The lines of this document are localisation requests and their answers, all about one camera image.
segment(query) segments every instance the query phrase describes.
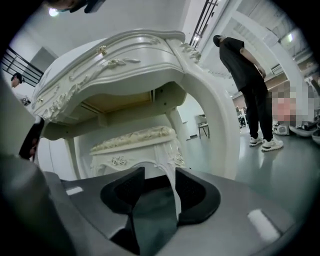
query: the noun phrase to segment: staircase railing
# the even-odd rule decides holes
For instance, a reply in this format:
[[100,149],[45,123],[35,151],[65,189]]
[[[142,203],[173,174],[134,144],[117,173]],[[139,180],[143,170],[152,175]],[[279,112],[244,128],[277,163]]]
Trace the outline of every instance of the staircase railing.
[[11,47],[8,47],[3,55],[1,68],[12,76],[16,72],[21,73],[24,81],[33,87],[36,87],[44,75],[40,69],[21,57]]
[[192,38],[189,45],[195,49],[198,47],[206,28],[208,27],[209,20],[214,16],[214,9],[218,6],[218,0],[206,0],[203,6],[200,18],[196,24]]

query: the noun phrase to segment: gray surface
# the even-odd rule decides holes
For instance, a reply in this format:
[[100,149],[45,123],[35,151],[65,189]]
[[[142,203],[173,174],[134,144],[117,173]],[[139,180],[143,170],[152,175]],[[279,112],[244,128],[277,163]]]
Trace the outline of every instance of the gray surface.
[[[235,180],[274,201],[296,220],[304,217],[320,184],[320,146],[311,138],[276,136],[284,148],[262,152],[249,147],[246,128],[240,133],[240,156]],[[193,170],[210,172],[210,140],[206,136],[186,142]]]
[[51,196],[60,219],[70,235],[79,256],[133,256],[131,252],[121,248],[97,231],[72,204],[58,175],[44,172]]
[[128,216],[110,210],[101,200],[101,190],[109,183],[132,172],[132,169],[87,179],[67,181],[66,189],[80,187],[83,192],[70,195],[70,200],[77,210],[97,228],[105,237],[111,238],[120,229],[125,228]]
[[141,256],[155,255],[177,231],[175,197],[171,187],[142,194],[133,209]]
[[42,47],[32,58],[30,63],[42,72],[45,72],[55,59],[55,56]]
[[205,222],[179,227],[158,256],[242,256],[257,253],[269,244],[260,238],[248,219],[248,213],[255,209],[261,209],[283,233],[294,225],[293,218],[286,211],[245,184],[205,172],[189,172],[218,188],[220,206]]

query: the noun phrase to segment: ornate white vanity table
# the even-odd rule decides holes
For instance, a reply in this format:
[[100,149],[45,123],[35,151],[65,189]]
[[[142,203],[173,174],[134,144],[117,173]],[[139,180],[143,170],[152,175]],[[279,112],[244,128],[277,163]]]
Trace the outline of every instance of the ornate white vanity table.
[[132,30],[80,46],[56,59],[46,70],[31,107],[46,121],[43,137],[66,140],[78,179],[83,177],[77,166],[74,137],[163,114],[173,129],[157,127],[153,131],[162,129],[166,136],[137,139],[132,145],[110,146],[112,142],[101,141],[91,150],[92,171],[94,175],[108,173],[108,164],[102,163],[101,157],[106,159],[111,153],[116,171],[129,168],[139,161],[129,167],[124,163],[142,156],[136,149],[160,145],[174,148],[168,158],[173,166],[188,167],[188,159],[182,157],[186,156],[186,135],[176,108],[183,104],[187,93],[203,108],[212,132],[211,173],[235,178],[240,138],[233,102],[223,85],[198,65],[200,54],[184,41],[185,35],[179,31]]

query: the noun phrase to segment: white ceiling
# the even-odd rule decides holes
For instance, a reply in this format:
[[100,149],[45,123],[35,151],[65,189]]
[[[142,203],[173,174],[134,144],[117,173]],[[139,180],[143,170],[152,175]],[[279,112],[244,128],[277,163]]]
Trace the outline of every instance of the white ceiling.
[[[260,25],[272,30],[283,43],[282,45],[294,57],[297,54],[308,50],[308,44],[300,30],[291,22],[286,13],[279,9],[269,0],[243,0],[237,11],[250,17]],[[288,34],[293,34],[293,41],[288,41]],[[244,41],[245,48],[252,53],[261,66],[265,69],[267,76],[272,75],[272,68],[279,63],[270,53],[268,48],[247,28],[231,19],[223,30],[227,37],[236,38]],[[219,48],[213,47],[208,56],[202,62],[202,65],[217,77],[232,77],[219,58]],[[235,86],[226,86],[226,90],[231,95],[235,95],[238,90]]]
[[57,56],[83,44],[132,29],[181,30],[188,0],[107,0],[96,13],[83,9],[49,16],[42,6],[25,24],[35,41]]

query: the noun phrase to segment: polished floor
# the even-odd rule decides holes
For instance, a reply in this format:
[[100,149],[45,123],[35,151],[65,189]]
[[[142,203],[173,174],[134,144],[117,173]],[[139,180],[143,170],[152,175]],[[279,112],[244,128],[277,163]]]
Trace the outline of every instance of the polished floor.
[[[242,128],[235,180],[247,184],[278,203],[296,220],[301,220],[320,185],[320,146],[311,138],[296,135],[277,138],[283,141],[284,148],[262,152],[260,146],[249,147],[250,135]],[[210,173],[209,143],[205,135],[187,141],[189,165],[193,170]]]

